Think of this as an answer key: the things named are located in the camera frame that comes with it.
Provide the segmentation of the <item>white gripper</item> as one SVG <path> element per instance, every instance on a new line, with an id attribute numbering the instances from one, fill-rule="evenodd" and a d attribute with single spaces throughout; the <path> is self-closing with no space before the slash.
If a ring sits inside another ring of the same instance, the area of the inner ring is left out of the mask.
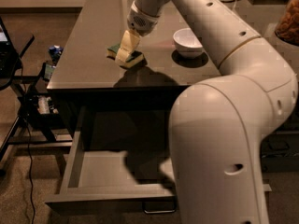
<path id="1" fill-rule="evenodd" d="M 127 15 L 126 30 L 121 40 L 121 48 L 134 51 L 138 47 L 140 36 L 150 34 L 160 18 L 160 8 L 156 6 L 139 6 L 134 1 Z"/>

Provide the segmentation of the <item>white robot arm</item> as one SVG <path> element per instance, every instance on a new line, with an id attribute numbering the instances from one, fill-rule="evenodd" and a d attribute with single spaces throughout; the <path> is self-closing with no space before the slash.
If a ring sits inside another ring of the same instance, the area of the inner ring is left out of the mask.
<path id="1" fill-rule="evenodd" d="M 284 123 L 297 76 L 261 35 L 219 0 L 134 0 L 136 49 L 172 2 L 218 68 L 187 88 L 169 117 L 169 147 L 182 224 L 269 224 L 260 162 L 263 139 Z"/>

